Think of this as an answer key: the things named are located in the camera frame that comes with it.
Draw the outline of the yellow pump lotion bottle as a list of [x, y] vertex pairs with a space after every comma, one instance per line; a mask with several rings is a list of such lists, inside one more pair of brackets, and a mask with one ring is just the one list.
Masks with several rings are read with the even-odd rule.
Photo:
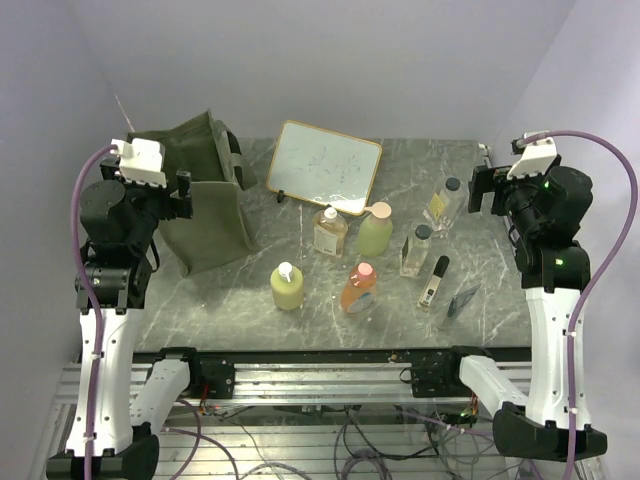
[[304, 302], [304, 279], [299, 268], [290, 262], [281, 262], [270, 276], [273, 301], [281, 310], [300, 308]]

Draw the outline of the amber clear soap bottle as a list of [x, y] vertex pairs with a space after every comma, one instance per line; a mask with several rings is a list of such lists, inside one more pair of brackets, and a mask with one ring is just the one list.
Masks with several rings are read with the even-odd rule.
[[323, 254], [341, 257], [347, 232], [346, 220], [329, 206], [313, 218], [313, 247]]

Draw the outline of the orange bottle pink cap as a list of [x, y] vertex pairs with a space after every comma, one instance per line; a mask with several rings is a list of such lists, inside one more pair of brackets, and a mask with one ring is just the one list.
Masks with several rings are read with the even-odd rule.
[[347, 314], [357, 314], [376, 299], [377, 274], [373, 266], [361, 262], [350, 272], [341, 294], [341, 307]]

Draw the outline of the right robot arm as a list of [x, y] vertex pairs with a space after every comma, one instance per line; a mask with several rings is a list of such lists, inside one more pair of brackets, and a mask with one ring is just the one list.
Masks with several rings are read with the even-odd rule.
[[591, 279], [590, 259], [575, 241], [593, 201], [584, 173], [552, 166], [543, 174], [511, 178], [506, 167], [475, 168], [468, 210], [484, 194], [491, 212], [506, 216], [518, 234], [515, 260], [531, 321], [531, 380], [523, 394], [485, 355], [464, 355], [444, 367], [442, 387], [459, 396], [469, 389], [493, 420], [505, 457], [571, 462], [602, 455], [607, 436], [593, 428], [581, 371], [582, 321], [572, 315]]

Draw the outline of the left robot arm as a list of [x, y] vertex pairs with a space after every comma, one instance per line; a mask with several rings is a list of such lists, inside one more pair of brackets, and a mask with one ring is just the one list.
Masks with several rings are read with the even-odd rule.
[[174, 186], [129, 181], [117, 161], [104, 160], [102, 179], [75, 188], [72, 230], [78, 274], [76, 305], [82, 332], [78, 400], [62, 452], [47, 460], [49, 479], [150, 479], [159, 458], [159, 433], [180, 396], [203, 387], [196, 352], [185, 347], [154, 362], [137, 394], [131, 392], [135, 337], [153, 273], [147, 254], [160, 222], [193, 214], [191, 176]]

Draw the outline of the green canvas bag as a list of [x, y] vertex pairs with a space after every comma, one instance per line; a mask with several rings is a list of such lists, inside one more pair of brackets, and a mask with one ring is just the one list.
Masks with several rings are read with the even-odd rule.
[[159, 142], [163, 171], [191, 174], [193, 216], [160, 223], [163, 241], [177, 257], [181, 276], [213, 270], [259, 251], [241, 205], [240, 193], [257, 184], [236, 136], [207, 110], [168, 130], [127, 135]]

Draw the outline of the clear bottle yellow label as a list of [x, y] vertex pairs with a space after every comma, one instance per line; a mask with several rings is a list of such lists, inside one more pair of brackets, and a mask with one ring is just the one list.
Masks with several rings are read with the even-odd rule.
[[428, 226], [436, 236], [442, 237], [448, 233], [465, 201], [466, 193], [457, 177], [447, 177], [436, 186], [423, 211]]

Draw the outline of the clear square bottle black cap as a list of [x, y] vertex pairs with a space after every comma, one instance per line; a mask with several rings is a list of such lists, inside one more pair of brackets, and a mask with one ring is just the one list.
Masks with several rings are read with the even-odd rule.
[[399, 274], [402, 277], [418, 276], [429, 253], [432, 229], [423, 223], [412, 225], [400, 253]]

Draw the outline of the black beige slim tube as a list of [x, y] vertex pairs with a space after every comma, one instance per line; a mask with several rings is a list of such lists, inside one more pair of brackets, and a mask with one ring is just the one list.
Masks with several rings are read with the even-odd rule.
[[429, 309], [436, 296], [442, 278], [444, 277], [450, 259], [446, 255], [442, 255], [438, 258], [435, 267], [431, 273], [429, 280], [427, 281], [422, 293], [419, 296], [417, 306], [423, 309]]

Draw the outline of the green bottle pink pump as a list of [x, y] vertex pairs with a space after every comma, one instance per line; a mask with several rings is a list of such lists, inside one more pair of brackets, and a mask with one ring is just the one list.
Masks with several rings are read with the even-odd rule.
[[386, 202], [376, 202], [365, 207], [367, 216], [361, 223], [356, 238], [356, 249], [360, 255], [381, 255], [388, 247], [393, 231], [392, 209]]

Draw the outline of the small whiteboard wooden frame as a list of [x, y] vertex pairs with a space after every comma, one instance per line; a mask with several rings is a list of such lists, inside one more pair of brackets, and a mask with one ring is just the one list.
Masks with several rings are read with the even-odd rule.
[[368, 206], [382, 152], [373, 141], [288, 120], [266, 186], [276, 194], [359, 216]]

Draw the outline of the aluminium rail frame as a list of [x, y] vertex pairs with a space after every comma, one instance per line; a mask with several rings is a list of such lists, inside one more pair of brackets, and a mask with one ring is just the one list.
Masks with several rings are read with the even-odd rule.
[[[152, 365], [162, 354], [183, 348], [167, 347], [153, 354], [134, 353], [131, 392], [137, 394], [141, 390]], [[215, 353], [194, 348], [199, 365], [197, 381], [177, 401], [191, 397], [221, 406], [255, 406], [263, 402], [356, 405], [373, 401], [415, 403], [442, 397], [477, 398], [461, 382], [466, 389], [460, 395], [415, 397], [412, 386], [400, 376], [409, 373], [410, 350], [423, 353], [428, 349]], [[526, 359], [494, 361], [523, 394], [529, 392], [529, 349]]]

